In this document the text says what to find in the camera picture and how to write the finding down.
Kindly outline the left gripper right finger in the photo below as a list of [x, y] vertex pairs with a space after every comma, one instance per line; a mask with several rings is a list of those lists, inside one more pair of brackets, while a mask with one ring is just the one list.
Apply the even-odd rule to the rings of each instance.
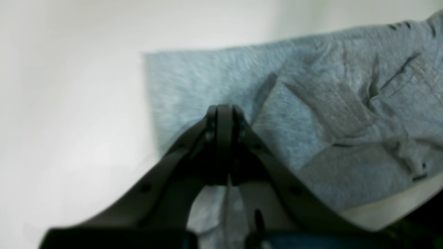
[[250, 225], [246, 249], [398, 249], [399, 243], [340, 216], [317, 198], [272, 154], [245, 120], [230, 108], [231, 167]]

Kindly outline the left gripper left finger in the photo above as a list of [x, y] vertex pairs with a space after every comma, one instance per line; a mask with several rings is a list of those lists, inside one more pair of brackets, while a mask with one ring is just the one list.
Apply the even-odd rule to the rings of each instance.
[[53, 228], [41, 249], [197, 249], [187, 231], [192, 204], [206, 185], [228, 178], [228, 105], [212, 105], [164, 157], [101, 213]]

